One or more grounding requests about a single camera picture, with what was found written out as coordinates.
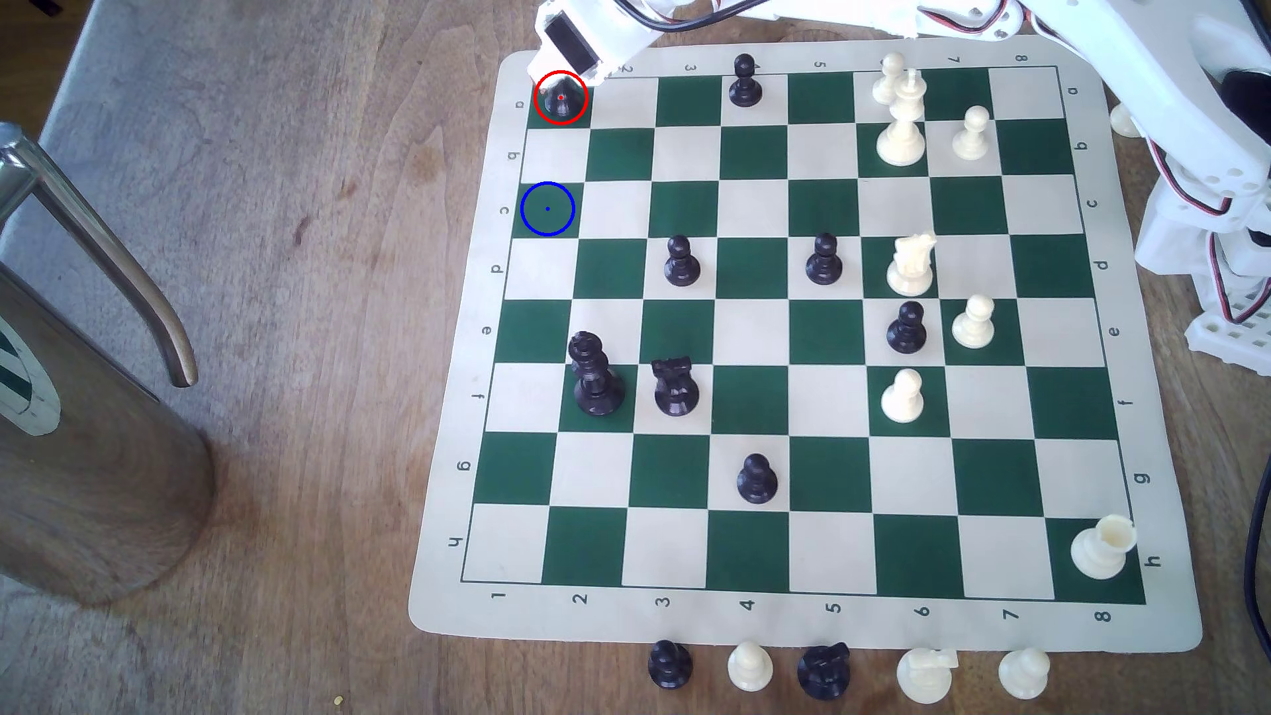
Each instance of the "wooden table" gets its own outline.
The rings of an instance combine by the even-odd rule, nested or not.
[[[407,592],[496,69],[538,46],[534,9],[97,0],[43,140],[167,290],[202,382],[165,387],[140,317],[41,210],[24,213],[4,259],[205,431],[220,495],[187,560],[109,608],[0,583],[0,711],[1271,709],[1271,665],[1240,597],[1271,382],[1190,352],[1190,279],[1141,271],[1199,649],[1060,654],[1032,702],[999,686],[1000,654],[963,654],[949,697],[923,707],[895,685],[899,652],[853,654],[846,696],[819,704],[796,683],[793,649],[773,652],[771,686],[742,693],[724,676],[727,649],[694,648],[694,679],[661,692],[643,645],[418,632]],[[683,41],[841,32],[732,20]],[[1141,141],[1117,150],[1138,229],[1154,171]]]

